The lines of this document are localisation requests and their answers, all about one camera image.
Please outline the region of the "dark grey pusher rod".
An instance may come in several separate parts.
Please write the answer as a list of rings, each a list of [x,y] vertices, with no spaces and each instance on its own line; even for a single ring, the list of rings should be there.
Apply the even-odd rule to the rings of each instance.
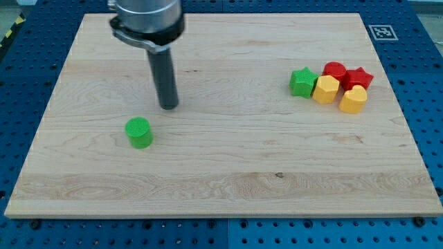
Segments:
[[[179,105],[174,67],[170,49],[152,53],[147,51],[160,107],[171,110]]]

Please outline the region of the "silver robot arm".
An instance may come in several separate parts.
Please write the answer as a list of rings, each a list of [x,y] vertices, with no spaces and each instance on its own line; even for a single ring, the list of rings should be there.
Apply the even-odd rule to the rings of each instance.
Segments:
[[[181,0],[108,0],[116,12],[109,21],[113,36],[136,48],[146,50],[162,109],[179,104],[170,45],[185,28]]]

